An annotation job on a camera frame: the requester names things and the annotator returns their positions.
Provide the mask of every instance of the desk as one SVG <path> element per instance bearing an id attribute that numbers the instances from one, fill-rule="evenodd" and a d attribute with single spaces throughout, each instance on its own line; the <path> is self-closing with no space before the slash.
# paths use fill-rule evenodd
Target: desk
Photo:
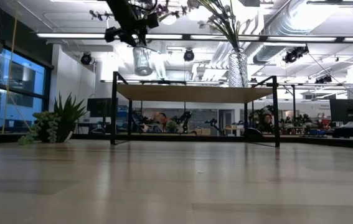
<path id="1" fill-rule="evenodd" d="M 350 138 L 353 137 L 353 128 L 334 128 L 333 138 Z"/>

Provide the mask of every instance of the window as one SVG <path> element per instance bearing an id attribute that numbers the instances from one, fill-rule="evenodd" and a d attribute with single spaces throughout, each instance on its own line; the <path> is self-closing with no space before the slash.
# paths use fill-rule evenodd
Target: window
<path id="1" fill-rule="evenodd" d="M 0 54 L 0 84 L 7 85 L 11 52 Z M 17 54 L 13 54 L 9 86 L 11 88 L 43 95 L 45 68 Z"/>
<path id="2" fill-rule="evenodd" d="M 17 104 L 17 109 L 21 112 L 25 121 L 30 126 L 36 119 L 33 117 L 34 113 L 42 111 L 42 99 L 26 96 L 18 93 L 10 92 L 14 101 Z M 0 89 L 0 127 L 3 125 L 4 111 L 6 102 L 6 90 Z M 26 128 L 20 114 L 17 112 L 14 103 L 10 98 L 7 101 L 6 113 L 6 127 L 9 128 Z"/>

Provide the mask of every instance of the black cable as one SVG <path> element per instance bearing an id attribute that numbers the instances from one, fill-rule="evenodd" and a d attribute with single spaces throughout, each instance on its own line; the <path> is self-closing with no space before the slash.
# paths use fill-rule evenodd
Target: black cable
<path id="1" fill-rule="evenodd" d="M 340 85 L 341 85 L 342 87 L 344 87 L 347 91 L 349 91 L 350 93 L 353 94 L 353 91 L 352 91 L 352 90 L 350 90 L 348 87 L 344 86 L 343 83 L 339 82 L 336 78 L 334 78 L 334 77 L 331 75 L 331 73 L 329 73 L 323 66 L 321 66 L 321 64 L 320 64 L 316 59 L 314 59 L 314 57 L 313 57 L 310 53 L 308 53 L 308 55 L 309 55 L 309 56 L 321 67 L 321 69 L 323 69 L 323 71 L 326 72 L 332 79 L 334 79 L 336 82 L 338 82 L 338 84 L 340 84 Z"/>

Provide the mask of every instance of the computer screen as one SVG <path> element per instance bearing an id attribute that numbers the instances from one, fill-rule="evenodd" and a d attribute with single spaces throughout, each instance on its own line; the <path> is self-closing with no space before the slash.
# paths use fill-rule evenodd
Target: computer screen
<path id="1" fill-rule="evenodd" d="M 103 118 L 111 116 L 111 98 L 88 99 L 87 111 L 91 118 Z"/>
<path id="2" fill-rule="evenodd" d="M 353 122 L 353 100 L 330 100 L 331 119 L 339 122 Z"/>

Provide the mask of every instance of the white wall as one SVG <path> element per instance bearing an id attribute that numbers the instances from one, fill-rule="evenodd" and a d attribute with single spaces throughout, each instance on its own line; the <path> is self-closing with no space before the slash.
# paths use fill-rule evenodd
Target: white wall
<path id="1" fill-rule="evenodd" d="M 54 109 L 55 98 L 62 95 L 63 102 L 68 95 L 77 97 L 77 102 L 84 100 L 82 106 L 87 105 L 87 98 L 94 93 L 96 75 L 89 69 L 70 57 L 60 45 L 53 46 L 52 78 L 50 80 L 49 111 Z"/>

